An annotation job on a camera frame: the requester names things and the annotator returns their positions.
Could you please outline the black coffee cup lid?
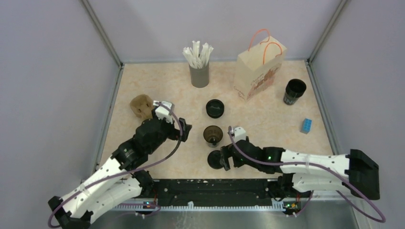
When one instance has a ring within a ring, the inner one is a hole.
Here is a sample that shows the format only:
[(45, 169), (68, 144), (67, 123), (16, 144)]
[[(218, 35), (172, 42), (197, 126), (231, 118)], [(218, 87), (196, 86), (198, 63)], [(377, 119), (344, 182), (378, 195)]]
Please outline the black coffee cup lid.
[(208, 165), (212, 169), (221, 169), (221, 168), (223, 168), (223, 165), (221, 164), (220, 161), (221, 161), (221, 152), (220, 152), (220, 150), (214, 150), (214, 151), (209, 153), (209, 155), (207, 157), (207, 162), (208, 162)]

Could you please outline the translucent brown plastic cup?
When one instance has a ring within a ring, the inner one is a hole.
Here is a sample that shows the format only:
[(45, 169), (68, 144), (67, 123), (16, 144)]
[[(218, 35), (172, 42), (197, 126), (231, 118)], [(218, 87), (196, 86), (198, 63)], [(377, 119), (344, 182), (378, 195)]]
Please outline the translucent brown plastic cup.
[(223, 138), (223, 131), (216, 125), (210, 125), (203, 131), (203, 138), (209, 147), (217, 147)]

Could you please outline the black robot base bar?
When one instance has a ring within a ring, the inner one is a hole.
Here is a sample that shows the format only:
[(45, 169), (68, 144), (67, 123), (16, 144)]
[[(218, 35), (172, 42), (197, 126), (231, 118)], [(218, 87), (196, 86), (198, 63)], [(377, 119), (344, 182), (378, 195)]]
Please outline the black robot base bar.
[(162, 207), (253, 207), (271, 206), (285, 198), (307, 198), (271, 179), (160, 179), (142, 191), (139, 199), (156, 202)]

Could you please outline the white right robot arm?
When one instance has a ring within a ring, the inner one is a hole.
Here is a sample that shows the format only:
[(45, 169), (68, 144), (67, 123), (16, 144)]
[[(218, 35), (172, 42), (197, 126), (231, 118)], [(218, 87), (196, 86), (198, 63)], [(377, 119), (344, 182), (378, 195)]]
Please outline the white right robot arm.
[(248, 165), (266, 174), (281, 173), (280, 191), (287, 197), (312, 190), (349, 191), (370, 200), (380, 199), (379, 166), (363, 151), (322, 156), (298, 153), (281, 147), (260, 148), (247, 140), (220, 149), (219, 163), (230, 170)]

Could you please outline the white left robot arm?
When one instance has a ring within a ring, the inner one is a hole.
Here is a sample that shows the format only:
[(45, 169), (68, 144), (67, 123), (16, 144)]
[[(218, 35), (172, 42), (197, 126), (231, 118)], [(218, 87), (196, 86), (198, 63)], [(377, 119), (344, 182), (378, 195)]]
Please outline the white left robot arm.
[(192, 125), (177, 119), (179, 129), (166, 119), (148, 119), (129, 140), (119, 145), (111, 157), (86, 181), (69, 194), (48, 201), (52, 210), (48, 227), (87, 229), (99, 217), (120, 203), (153, 192), (153, 180), (142, 164), (167, 139), (176, 141), (173, 155), (188, 138)]

